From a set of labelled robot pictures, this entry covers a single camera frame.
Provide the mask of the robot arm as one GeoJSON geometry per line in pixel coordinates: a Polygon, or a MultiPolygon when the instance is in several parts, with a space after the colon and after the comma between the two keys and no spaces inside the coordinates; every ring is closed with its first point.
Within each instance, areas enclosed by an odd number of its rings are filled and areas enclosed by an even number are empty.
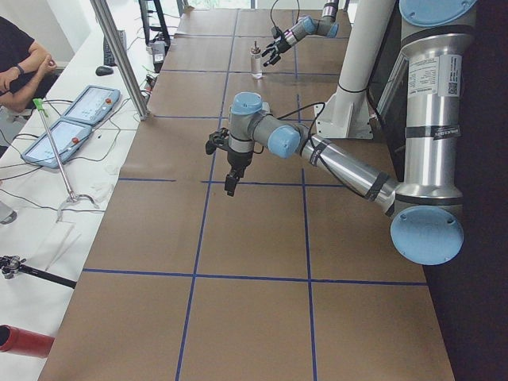
{"type": "Polygon", "coordinates": [[[284,32],[276,25],[272,17],[275,4],[276,2],[274,2],[270,11],[270,18],[273,24],[271,33],[274,40],[261,54],[262,57],[270,54],[269,59],[263,63],[264,67],[275,65],[281,59],[283,53],[290,50],[307,36],[316,35],[334,38],[337,35],[339,29],[339,25],[336,23],[339,4],[337,0],[329,1],[324,5],[319,19],[312,18],[311,16],[301,17],[295,25],[284,32]]]}
{"type": "Polygon", "coordinates": [[[359,3],[337,90],[315,110],[315,129],[274,117],[260,95],[237,94],[227,128],[210,136],[206,151],[226,151],[233,195],[260,144],[282,158],[299,155],[361,198],[377,203],[391,219],[391,239],[417,264],[439,265],[461,250],[463,195],[455,186],[462,57],[472,43],[474,1],[362,1],[359,3]],[[337,140],[370,140],[369,81],[393,12],[401,15],[398,57],[379,100],[384,111],[407,78],[405,169],[392,179],[337,146],[337,140]]]}

